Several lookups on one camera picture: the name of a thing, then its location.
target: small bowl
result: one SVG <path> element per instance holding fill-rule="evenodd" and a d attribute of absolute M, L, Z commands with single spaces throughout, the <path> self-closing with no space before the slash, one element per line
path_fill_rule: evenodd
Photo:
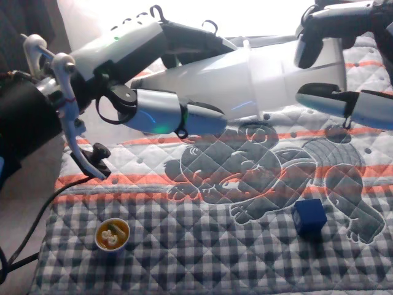
<path fill-rule="evenodd" d="M 103 248 L 102 246 L 99 245 L 99 243 L 98 243 L 98 241 L 97 241 L 97 234 L 98 234 L 99 229 L 100 229 L 103 225 L 105 225 L 105 224 L 107 224 L 107 223 L 109 223 L 109 222 L 111 222 L 111 221 L 114 221 L 114 220 L 120 221 L 120 222 L 122 222 L 124 225 L 127 226 L 127 229 L 128 229 L 128 236 L 127 236 L 127 239 L 125 240 L 125 242 L 124 242 L 123 244 L 121 244 L 119 247 L 117 247 L 117 248 L 115 248 L 115 249 L 105 249 L 105 248 Z M 103 250 L 104 252 L 107 252 L 107 253 L 116 253 L 116 252 L 119 252 L 120 250 L 122 250 L 122 249 L 124 248 L 124 246 L 127 244 L 127 242 L 128 242 L 129 239 L 130 239 L 130 226 L 128 225 L 128 223 L 127 223 L 126 221 L 124 221 L 124 220 L 122 220 L 122 219 L 120 219 L 120 218 L 109 218 L 109 219 L 107 219 L 107 220 L 104 220 L 104 221 L 101 222 L 101 224 L 97 227 L 96 232 L 95 232 L 95 234 L 94 234 L 94 242 L 96 243 L 96 246 L 97 246 L 99 249 L 101 249 L 101 250 Z"/>

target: small cup with orange food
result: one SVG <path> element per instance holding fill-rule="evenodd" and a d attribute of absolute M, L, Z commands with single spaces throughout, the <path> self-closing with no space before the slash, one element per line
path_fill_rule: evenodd
<path fill-rule="evenodd" d="M 130 238 L 128 223 L 120 218 L 109 218 L 103 221 L 96 230 L 95 243 L 107 253 L 119 252 Z"/>

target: green light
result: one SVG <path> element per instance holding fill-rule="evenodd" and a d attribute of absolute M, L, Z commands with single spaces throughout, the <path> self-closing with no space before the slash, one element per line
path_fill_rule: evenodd
<path fill-rule="evenodd" d="M 153 129 L 153 133 L 169 133 L 171 130 L 167 126 L 157 126 Z"/>

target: black knob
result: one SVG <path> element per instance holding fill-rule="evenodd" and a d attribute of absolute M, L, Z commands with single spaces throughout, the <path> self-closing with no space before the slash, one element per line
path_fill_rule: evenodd
<path fill-rule="evenodd" d="M 93 154 L 91 155 L 90 160 L 93 163 L 98 163 L 102 159 L 106 159 L 111 155 L 111 152 L 108 150 L 106 146 L 101 143 L 95 143 L 93 145 Z"/>

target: checkered fabric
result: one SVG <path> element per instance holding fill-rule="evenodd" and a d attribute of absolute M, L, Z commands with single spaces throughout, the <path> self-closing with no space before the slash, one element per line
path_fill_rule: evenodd
<path fill-rule="evenodd" d="M 56 198 L 30 294 L 393 294 L 393 133 L 299 106 L 263 118 L 111 146 L 107 180 Z M 69 153 L 58 187 L 83 177 Z M 318 241 L 295 230 L 304 199 L 324 206 Z M 107 255 L 112 217 L 130 239 Z"/>

